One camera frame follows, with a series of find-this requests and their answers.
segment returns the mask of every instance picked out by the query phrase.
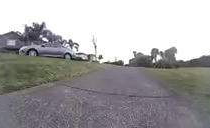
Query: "house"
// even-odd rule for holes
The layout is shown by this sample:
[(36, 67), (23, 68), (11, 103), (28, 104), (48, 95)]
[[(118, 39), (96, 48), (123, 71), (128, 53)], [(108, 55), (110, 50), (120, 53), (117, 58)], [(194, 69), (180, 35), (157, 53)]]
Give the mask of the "house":
[(20, 35), (14, 31), (0, 35), (0, 51), (18, 51), (25, 42), (20, 40)]

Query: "silver car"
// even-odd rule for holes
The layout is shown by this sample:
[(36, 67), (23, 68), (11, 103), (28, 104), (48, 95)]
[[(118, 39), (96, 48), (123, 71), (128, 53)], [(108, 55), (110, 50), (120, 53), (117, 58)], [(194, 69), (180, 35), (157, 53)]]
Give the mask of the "silver car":
[(19, 54), (29, 56), (60, 57), (69, 60), (75, 56), (75, 52), (70, 47), (65, 47), (59, 43), (23, 46), (19, 49)]

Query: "utility pole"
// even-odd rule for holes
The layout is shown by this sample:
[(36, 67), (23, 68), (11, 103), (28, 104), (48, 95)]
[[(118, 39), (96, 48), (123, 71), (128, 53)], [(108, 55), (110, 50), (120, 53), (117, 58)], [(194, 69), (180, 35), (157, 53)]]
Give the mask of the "utility pole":
[(96, 45), (97, 38), (95, 38), (94, 35), (93, 35), (92, 42), (93, 42), (93, 46), (94, 46), (94, 50), (95, 50), (95, 56), (96, 56), (96, 61), (97, 61), (97, 45)]

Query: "driveway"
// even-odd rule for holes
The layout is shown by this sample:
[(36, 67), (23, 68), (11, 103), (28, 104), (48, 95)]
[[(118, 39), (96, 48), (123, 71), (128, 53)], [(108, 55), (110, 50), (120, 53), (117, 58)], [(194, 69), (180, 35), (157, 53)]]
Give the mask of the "driveway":
[(0, 96), (0, 128), (202, 128), (187, 101), (138, 68), (114, 67)]

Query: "grass verge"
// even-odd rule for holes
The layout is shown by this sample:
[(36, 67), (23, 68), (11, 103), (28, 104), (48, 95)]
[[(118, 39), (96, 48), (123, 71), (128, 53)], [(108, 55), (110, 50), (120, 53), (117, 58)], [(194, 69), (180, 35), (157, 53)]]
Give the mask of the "grass verge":
[(101, 66), (89, 62), (0, 53), (0, 94), (68, 79)]
[(143, 69), (192, 96), (210, 111), (210, 68)]

